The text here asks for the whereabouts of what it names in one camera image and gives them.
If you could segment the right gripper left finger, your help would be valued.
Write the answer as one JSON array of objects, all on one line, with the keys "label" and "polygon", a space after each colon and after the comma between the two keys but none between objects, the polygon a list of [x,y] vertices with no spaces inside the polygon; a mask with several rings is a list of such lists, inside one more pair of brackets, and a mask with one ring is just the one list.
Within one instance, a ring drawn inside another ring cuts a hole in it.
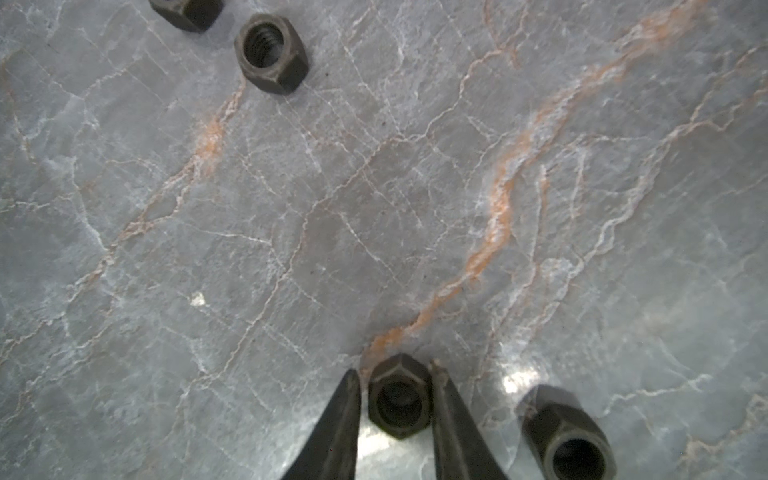
[{"label": "right gripper left finger", "polygon": [[283,479],[354,479],[360,418],[360,377],[350,369]]}]

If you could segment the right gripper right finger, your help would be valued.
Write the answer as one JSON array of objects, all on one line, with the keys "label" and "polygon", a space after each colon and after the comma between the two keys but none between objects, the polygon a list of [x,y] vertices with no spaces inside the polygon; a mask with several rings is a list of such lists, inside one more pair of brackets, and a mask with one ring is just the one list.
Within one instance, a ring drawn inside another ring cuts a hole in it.
[{"label": "right gripper right finger", "polygon": [[449,372],[436,361],[429,372],[436,478],[507,480]]}]

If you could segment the black hex nut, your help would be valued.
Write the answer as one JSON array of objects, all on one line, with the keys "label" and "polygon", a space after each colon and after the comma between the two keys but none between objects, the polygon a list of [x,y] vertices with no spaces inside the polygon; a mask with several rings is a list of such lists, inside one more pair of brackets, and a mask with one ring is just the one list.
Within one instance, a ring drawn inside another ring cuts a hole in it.
[{"label": "black hex nut", "polygon": [[309,72],[309,59],[297,31],[279,15],[251,16],[236,36],[234,49],[244,77],[267,93],[291,94]]},{"label": "black hex nut", "polygon": [[224,8],[222,0],[150,0],[149,3],[168,23],[193,33],[210,28]]},{"label": "black hex nut", "polygon": [[425,429],[432,416],[432,381],[427,367],[404,353],[378,364],[369,382],[368,415],[373,424],[396,439]]},{"label": "black hex nut", "polygon": [[614,479],[608,438],[576,396],[540,384],[524,398],[522,433],[546,479]]}]

